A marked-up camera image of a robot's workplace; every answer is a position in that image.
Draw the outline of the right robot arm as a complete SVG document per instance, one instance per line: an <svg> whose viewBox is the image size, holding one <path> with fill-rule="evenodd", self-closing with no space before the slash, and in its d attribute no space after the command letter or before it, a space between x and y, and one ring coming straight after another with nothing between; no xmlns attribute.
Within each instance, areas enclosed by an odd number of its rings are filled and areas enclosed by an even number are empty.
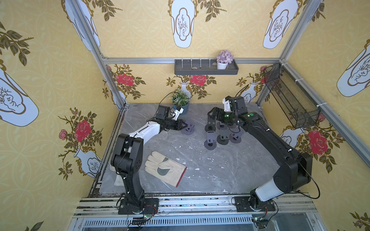
<svg viewBox="0 0 370 231"><path fill-rule="evenodd" d="M311 182L312 156L287 144L268 127L259 114L248 112L245 108L237 113L214 107L207 113L207 119L208 122L237 125L256 138L279 165L271 180L251 191L250 204L255 208Z"/></svg>

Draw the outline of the grey phone stand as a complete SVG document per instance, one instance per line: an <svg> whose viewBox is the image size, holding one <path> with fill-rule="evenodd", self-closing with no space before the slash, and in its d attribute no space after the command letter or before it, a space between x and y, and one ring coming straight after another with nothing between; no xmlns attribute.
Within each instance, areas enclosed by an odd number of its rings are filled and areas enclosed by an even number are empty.
<svg viewBox="0 0 370 231"><path fill-rule="evenodd" d="M242 136L242 134L243 134L243 132L240 129L238 129L238 131L231 130L231 134L229 136L229 140L232 143L235 143L235 144L241 143L241 136Z"/></svg>
<svg viewBox="0 0 370 231"><path fill-rule="evenodd" d="M184 135L192 135L195 131L195 124L190 119L186 120L185 123L187 124L187 127L182 129L181 132Z"/></svg>
<svg viewBox="0 0 370 231"><path fill-rule="evenodd" d="M215 131L207 132L207 139L204 142L204 147L210 151L217 147L217 134Z"/></svg>
<svg viewBox="0 0 370 231"><path fill-rule="evenodd" d="M217 128L218 130L222 130L222 129L227 129L227 128L228 128L228 126L227 126L226 124L222 123L222 122L217 122L217 123L216 123L216 128Z"/></svg>

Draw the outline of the dark phone stand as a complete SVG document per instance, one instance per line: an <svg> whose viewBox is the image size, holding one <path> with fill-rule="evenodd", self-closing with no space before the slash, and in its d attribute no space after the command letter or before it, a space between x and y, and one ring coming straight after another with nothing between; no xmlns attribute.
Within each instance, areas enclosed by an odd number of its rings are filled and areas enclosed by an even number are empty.
<svg viewBox="0 0 370 231"><path fill-rule="evenodd" d="M229 135L230 131L228 128L221 128L217 136L217 142L221 145L227 145L229 143Z"/></svg>
<svg viewBox="0 0 370 231"><path fill-rule="evenodd" d="M216 125L214 123L208 123L207 125L205 125L205 131L216 131Z"/></svg>

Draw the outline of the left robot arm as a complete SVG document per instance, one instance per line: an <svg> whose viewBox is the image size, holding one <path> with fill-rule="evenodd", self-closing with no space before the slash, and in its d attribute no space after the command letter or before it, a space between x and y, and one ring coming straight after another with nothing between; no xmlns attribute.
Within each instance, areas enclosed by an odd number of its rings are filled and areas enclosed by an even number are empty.
<svg viewBox="0 0 370 231"><path fill-rule="evenodd" d="M111 166L123 180L126 193L118 200L120 215L140 214L145 209L145 192L140 183L139 169L143 163L144 144L163 130L180 131L187 123L179 119L183 108L176 106L173 111L168 106L158 106L154 117L130 134L120 134L116 140L111 158Z"/></svg>

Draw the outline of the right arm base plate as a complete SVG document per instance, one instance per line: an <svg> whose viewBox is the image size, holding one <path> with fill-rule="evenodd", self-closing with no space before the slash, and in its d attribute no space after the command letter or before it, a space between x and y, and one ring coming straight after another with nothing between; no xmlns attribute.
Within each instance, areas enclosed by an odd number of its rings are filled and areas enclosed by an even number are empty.
<svg viewBox="0 0 370 231"><path fill-rule="evenodd" d="M262 202L256 196L236 196L231 199L237 212L275 212L276 207L272 200Z"/></svg>

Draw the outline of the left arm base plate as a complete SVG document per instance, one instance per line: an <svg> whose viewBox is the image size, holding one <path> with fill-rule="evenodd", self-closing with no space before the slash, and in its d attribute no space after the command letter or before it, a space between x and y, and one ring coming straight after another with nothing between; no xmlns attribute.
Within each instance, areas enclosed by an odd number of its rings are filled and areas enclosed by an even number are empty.
<svg viewBox="0 0 370 231"><path fill-rule="evenodd" d="M131 198L121 199L118 214L119 215L133 215L142 214L155 215L158 212L159 199L158 198L141 198L134 201Z"/></svg>

